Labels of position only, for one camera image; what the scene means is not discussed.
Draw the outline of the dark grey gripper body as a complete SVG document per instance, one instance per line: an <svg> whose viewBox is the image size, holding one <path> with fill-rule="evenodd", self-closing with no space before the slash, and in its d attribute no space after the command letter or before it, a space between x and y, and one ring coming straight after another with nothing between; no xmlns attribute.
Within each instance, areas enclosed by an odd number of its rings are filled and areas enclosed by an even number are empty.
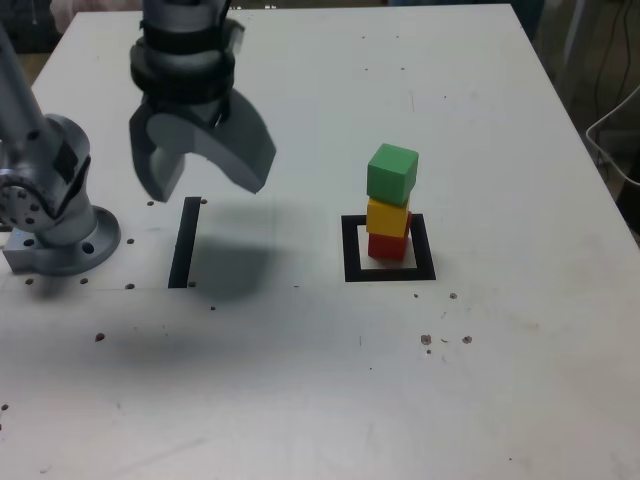
<svg viewBox="0 0 640 480"><path fill-rule="evenodd" d="M189 128L213 129L226 116L226 99L212 102L188 104L157 98L149 98L153 115L160 125L169 128L178 123L186 123Z"/></svg>

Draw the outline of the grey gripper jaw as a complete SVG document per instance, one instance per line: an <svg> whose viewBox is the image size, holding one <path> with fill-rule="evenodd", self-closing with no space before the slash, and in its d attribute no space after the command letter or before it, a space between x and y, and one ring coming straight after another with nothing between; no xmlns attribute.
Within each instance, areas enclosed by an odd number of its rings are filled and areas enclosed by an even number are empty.
<svg viewBox="0 0 640 480"><path fill-rule="evenodd" d="M147 125L152 108L143 102L129 121L132 160L136 175L152 200L166 203L184 168L185 156L171 152L151 139Z"/></svg>
<svg viewBox="0 0 640 480"><path fill-rule="evenodd" d="M147 132L156 144L171 152L205 158L251 193L264 187L276 154L264 120L236 90L226 101L226 116L213 129L189 128L182 122L166 128L152 117Z"/></svg>

